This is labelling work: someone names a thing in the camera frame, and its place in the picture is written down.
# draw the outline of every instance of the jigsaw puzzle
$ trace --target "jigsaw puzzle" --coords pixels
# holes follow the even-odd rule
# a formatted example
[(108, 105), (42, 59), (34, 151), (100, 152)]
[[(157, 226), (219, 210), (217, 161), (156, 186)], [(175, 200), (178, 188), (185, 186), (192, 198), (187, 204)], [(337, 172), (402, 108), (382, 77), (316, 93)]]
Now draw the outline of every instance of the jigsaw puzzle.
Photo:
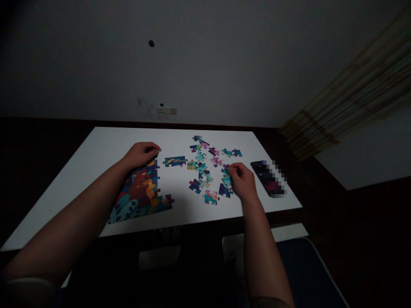
[(200, 142), (200, 146), (202, 146), (203, 148), (205, 148), (207, 150), (207, 148), (210, 146), (207, 142), (202, 141)]
[(158, 213), (172, 208), (174, 199), (170, 195), (159, 196), (157, 160), (130, 172), (120, 190), (108, 224)]
[(220, 189), (218, 190), (219, 195), (225, 195), (227, 198), (229, 198), (233, 192), (232, 189), (227, 188), (223, 183), (220, 183)]
[(199, 182), (200, 182), (200, 188), (209, 188), (210, 187), (210, 183), (207, 183), (207, 182), (205, 182), (205, 181), (202, 181), (202, 180), (198, 180)]
[(195, 162), (194, 160), (190, 160), (187, 162), (187, 170), (196, 170), (198, 162)]
[(195, 170), (197, 170), (199, 173), (203, 173), (205, 170), (207, 170), (207, 166), (204, 163), (198, 163), (196, 167), (194, 167)]
[(197, 152), (196, 160), (204, 161), (206, 159), (207, 154), (203, 154), (200, 151)]
[(201, 147), (199, 145), (190, 145), (190, 149), (191, 149), (191, 152), (194, 153), (194, 152), (201, 150)]
[(211, 162), (213, 163), (213, 166), (214, 166), (214, 167), (222, 166), (222, 164), (223, 164), (223, 160), (221, 160), (221, 159), (218, 158), (218, 157), (213, 157), (213, 158), (210, 159), (210, 160), (211, 160)]
[(190, 186), (188, 188), (190, 188), (192, 191), (195, 191), (196, 193), (200, 194), (200, 192), (201, 192), (201, 190), (200, 190), (201, 183), (199, 181), (197, 181), (196, 179), (190, 181), (189, 183), (190, 183)]
[(227, 157), (231, 157), (232, 151), (227, 150), (226, 148), (221, 150), (223, 155), (226, 155)]
[(230, 165), (228, 165), (228, 164), (227, 164), (227, 165), (224, 164), (224, 165), (223, 165), (223, 168), (221, 169), (221, 172), (224, 173), (224, 177), (225, 177), (225, 178), (229, 177), (229, 173), (228, 173), (228, 167), (229, 167), (229, 166), (230, 166)]
[(199, 135), (197, 135), (197, 136), (194, 136), (192, 139), (194, 139), (194, 141), (198, 141), (198, 142), (203, 142), (203, 137), (202, 136), (199, 136)]
[(186, 165), (187, 159), (185, 156), (176, 156), (176, 157), (166, 157), (164, 158), (163, 164), (166, 167), (169, 166), (180, 166), (182, 167), (183, 165)]
[(204, 173), (199, 172), (198, 179), (206, 183), (211, 183), (213, 181), (213, 178), (210, 176), (210, 171), (208, 170), (204, 170)]
[(242, 157), (242, 156), (243, 156), (243, 155), (241, 154), (240, 150), (237, 150), (237, 149), (234, 149), (234, 150), (232, 151), (232, 155), (234, 155), (235, 157), (238, 157), (238, 156)]
[(222, 180), (223, 180), (223, 183), (224, 183), (225, 187), (227, 187), (227, 189), (232, 188), (232, 180), (231, 180), (230, 176), (229, 177), (224, 177), (224, 178), (222, 178)]
[(214, 147), (210, 148), (208, 151), (214, 156), (220, 155), (220, 151), (217, 151)]
[(210, 192), (209, 190), (205, 191), (205, 195), (203, 195), (204, 197), (204, 203), (206, 204), (215, 204), (217, 205), (217, 200), (220, 200), (220, 198), (217, 196), (217, 192)]

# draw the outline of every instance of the wall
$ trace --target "wall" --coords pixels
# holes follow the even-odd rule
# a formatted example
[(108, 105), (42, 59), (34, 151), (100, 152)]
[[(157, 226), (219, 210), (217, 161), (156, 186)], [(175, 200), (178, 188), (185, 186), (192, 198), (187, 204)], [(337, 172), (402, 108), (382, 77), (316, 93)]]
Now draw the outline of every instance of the wall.
[(279, 127), (407, 2), (24, 1), (0, 116)]
[(363, 128), (316, 158), (348, 190), (411, 176), (411, 107)]

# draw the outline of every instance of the white table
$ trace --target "white table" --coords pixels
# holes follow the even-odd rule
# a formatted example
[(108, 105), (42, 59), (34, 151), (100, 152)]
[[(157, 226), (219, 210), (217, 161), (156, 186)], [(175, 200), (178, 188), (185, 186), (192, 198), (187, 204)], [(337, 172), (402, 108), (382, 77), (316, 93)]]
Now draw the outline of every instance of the white table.
[[(202, 136), (204, 141), (217, 150), (236, 148), (241, 151), (243, 157), (228, 158), (220, 154), (223, 163), (243, 162), (249, 168), (251, 168), (250, 162), (257, 160), (271, 163), (270, 157), (252, 132), (96, 127), (6, 241), (1, 251), (22, 248), (51, 218), (101, 173), (122, 158), (134, 143), (140, 141), (152, 141), (162, 148), (158, 156), (160, 166), (158, 185), (161, 189), (160, 195), (172, 194), (175, 200), (173, 208), (106, 225), (100, 236), (242, 216), (241, 201), (237, 195), (234, 194), (231, 198), (219, 195), (218, 205), (205, 204), (202, 195), (206, 188), (203, 188), (200, 194), (188, 188), (189, 181), (198, 179), (198, 171), (187, 170), (185, 166), (166, 168), (162, 163), (165, 157), (184, 155), (188, 160), (195, 159), (196, 153), (192, 153), (190, 149), (190, 145), (198, 143), (192, 139), (194, 135)], [(214, 167), (210, 161), (212, 155), (208, 150), (204, 151), (208, 155), (205, 160), (206, 165), (210, 170), (210, 176), (214, 179), (208, 190), (218, 192), (223, 176), (222, 167)], [(286, 194), (283, 198), (270, 198), (256, 178), (257, 192), (265, 211), (274, 212), (301, 207), (282, 175), (273, 164), (271, 167), (282, 181)]]

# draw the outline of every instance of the curtain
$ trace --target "curtain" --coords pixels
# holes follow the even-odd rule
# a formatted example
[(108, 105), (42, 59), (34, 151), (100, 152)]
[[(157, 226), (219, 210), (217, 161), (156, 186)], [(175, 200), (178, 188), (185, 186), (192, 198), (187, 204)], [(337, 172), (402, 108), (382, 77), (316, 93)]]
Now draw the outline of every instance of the curtain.
[(304, 160), (411, 106), (411, 6), (279, 130)]

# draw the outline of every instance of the phone screen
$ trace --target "phone screen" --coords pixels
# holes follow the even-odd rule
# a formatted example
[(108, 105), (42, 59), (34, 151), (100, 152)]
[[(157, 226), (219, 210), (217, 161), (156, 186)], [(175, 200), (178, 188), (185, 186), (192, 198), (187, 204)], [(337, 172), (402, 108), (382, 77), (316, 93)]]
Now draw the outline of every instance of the phone screen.
[(257, 177), (260, 179), (261, 184), (264, 186), (270, 197), (280, 198), (284, 195), (284, 188), (281, 186), (280, 181), (274, 176), (265, 160), (252, 162), (251, 167), (254, 169)]

